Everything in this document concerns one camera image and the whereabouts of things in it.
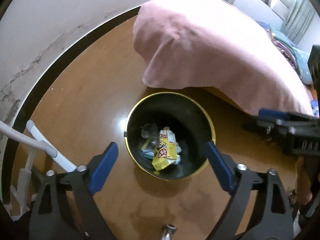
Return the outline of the person's right hand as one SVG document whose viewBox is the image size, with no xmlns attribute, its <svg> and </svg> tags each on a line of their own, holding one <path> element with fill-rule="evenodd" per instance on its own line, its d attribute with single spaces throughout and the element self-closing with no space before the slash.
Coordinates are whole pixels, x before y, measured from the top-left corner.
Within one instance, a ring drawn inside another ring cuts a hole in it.
<svg viewBox="0 0 320 240">
<path fill-rule="evenodd" d="M 306 205 L 312 200 L 311 181 L 305 169 L 303 156 L 296 161 L 296 202 Z"/>
</svg>

